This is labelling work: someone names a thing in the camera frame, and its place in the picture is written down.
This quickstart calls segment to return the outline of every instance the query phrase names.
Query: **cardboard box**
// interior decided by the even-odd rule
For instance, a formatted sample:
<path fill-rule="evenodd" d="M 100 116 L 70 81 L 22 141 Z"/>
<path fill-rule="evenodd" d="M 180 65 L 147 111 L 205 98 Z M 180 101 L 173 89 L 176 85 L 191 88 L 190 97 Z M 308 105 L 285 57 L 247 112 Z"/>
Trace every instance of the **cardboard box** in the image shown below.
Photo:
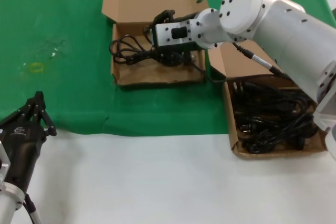
<path fill-rule="evenodd" d="M 267 62 L 277 66 L 276 63 L 255 42 L 247 40 L 239 44 L 242 47 L 251 50 L 256 55 L 263 58 L 263 60 L 266 60 Z M 253 76 L 257 74 L 270 74 L 270 72 L 266 68 L 246 58 L 231 43 L 224 43 L 220 48 L 212 50 L 212 52 L 209 53 L 209 60 L 212 67 L 214 67 L 217 71 L 224 74 L 228 78 Z M 262 77 L 253 79 L 251 81 L 270 84 L 279 88 L 296 87 L 295 84 L 291 81 L 273 77 Z M 305 155 L 327 150 L 324 142 L 324 137 L 326 134 L 325 132 L 319 130 L 319 132 L 315 136 L 306 139 L 305 147 L 301 151 L 298 151 L 294 148 L 288 148 L 285 145 L 278 145 L 271 153 L 251 154 L 247 152 L 242 147 L 241 141 L 238 140 L 238 132 L 236 129 L 236 122 L 232 106 L 232 90 L 232 82 L 224 84 L 223 98 L 229 130 L 230 146 L 231 150 L 236 155 L 242 157 L 266 158 Z"/>
<path fill-rule="evenodd" d="M 153 22 L 155 16 L 166 9 L 173 9 L 175 10 L 174 17 L 177 18 L 206 8 L 208 8 L 206 0 L 103 0 L 102 13 L 116 23 L 113 25 L 113 39 L 130 34 L 148 50 L 151 45 L 143 37 L 142 30 Z M 205 69 L 204 51 L 196 51 L 192 54 L 195 56 L 194 62 L 200 68 Z M 143 60 L 131 66 L 120 65 L 112 60 L 111 73 L 117 84 L 121 86 L 144 83 L 200 82 L 204 79 L 203 75 L 191 66 L 166 67 L 153 59 Z"/>

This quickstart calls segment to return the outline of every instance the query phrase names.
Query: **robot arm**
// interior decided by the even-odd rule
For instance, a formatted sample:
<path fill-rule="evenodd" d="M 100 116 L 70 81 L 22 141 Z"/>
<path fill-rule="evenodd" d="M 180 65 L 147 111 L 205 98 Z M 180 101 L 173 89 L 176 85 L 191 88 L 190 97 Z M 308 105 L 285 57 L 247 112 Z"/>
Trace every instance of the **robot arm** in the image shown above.
<path fill-rule="evenodd" d="M 329 132 L 336 157 L 336 29 L 290 0 L 222 0 L 192 19 L 157 24 L 156 47 L 211 49 L 223 42 L 255 41 L 316 103 L 314 121 Z"/>

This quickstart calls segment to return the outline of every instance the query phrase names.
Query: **wire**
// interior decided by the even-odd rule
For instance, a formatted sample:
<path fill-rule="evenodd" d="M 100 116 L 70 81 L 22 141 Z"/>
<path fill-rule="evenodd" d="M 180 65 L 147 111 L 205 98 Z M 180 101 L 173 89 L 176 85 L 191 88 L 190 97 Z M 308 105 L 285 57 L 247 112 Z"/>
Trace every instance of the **wire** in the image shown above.
<path fill-rule="evenodd" d="M 133 40 L 138 47 L 135 47 L 129 42 L 125 41 L 126 38 Z M 128 46 L 128 48 L 121 48 L 121 44 Z M 118 64 L 133 65 L 142 60 L 154 59 L 167 67 L 175 67 L 183 63 L 191 62 L 190 52 L 179 53 L 174 50 L 161 51 L 155 49 L 154 47 L 152 47 L 150 50 L 145 50 L 138 40 L 132 35 L 125 35 L 120 39 L 113 40 L 110 44 L 109 50 L 113 56 L 113 61 Z M 124 52 L 134 52 L 134 54 L 124 55 Z"/>
<path fill-rule="evenodd" d="M 25 202 L 23 202 L 22 205 L 23 205 L 24 208 L 26 209 L 26 211 L 27 211 L 27 213 L 28 213 L 28 215 L 29 215 L 29 217 L 30 217 L 30 220 L 31 220 L 32 224 L 35 224 L 34 220 L 32 219 L 32 217 L 31 217 L 31 215 L 30 215 L 30 212 L 29 212 L 29 210 L 28 210 L 27 204 L 26 204 Z"/>
<path fill-rule="evenodd" d="M 242 82 L 232 101 L 236 127 L 247 134 L 239 139 L 250 153 L 268 153 L 280 143 L 302 150 L 305 139 L 317 133 L 308 111 L 313 101 L 300 89 Z"/>
<path fill-rule="evenodd" d="M 148 38 L 148 30 L 147 27 L 144 28 L 143 34 L 146 38 L 146 40 L 151 43 L 151 41 Z M 126 38 L 129 38 L 133 40 L 138 47 L 133 46 L 129 42 L 125 41 Z M 128 48 L 122 48 L 121 49 L 121 44 L 124 44 L 128 46 Z M 113 51 L 113 46 L 116 45 L 116 51 Z M 214 80 L 212 79 L 206 72 L 206 70 L 200 68 L 197 66 L 191 58 L 191 52 L 177 52 L 174 50 L 171 51 L 159 51 L 158 49 L 151 48 L 150 50 L 145 50 L 138 40 L 131 36 L 131 35 L 125 35 L 121 37 L 120 39 L 113 40 L 110 44 L 109 50 L 113 56 L 113 61 L 118 64 L 126 64 L 126 65 L 133 65 L 136 64 L 142 60 L 146 59 L 154 59 L 157 62 L 168 66 L 168 67 L 174 67 L 178 66 L 181 64 L 186 64 L 186 65 L 191 65 L 193 66 L 197 71 L 202 73 L 207 80 L 209 80 L 213 84 L 217 83 L 224 83 L 227 81 L 243 81 L 247 79 L 255 79 L 255 78 L 260 78 L 260 77 L 277 77 L 277 78 L 283 78 L 283 79 L 289 79 L 289 77 L 282 72 L 280 74 L 256 74 L 253 76 L 244 76 L 244 77 L 234 77 L 234 78 L 227 78 L 224 76 L 223 79 L 220 80 Z M 132 55 L 124 55 L 124 52 L 134 52 Z"/>

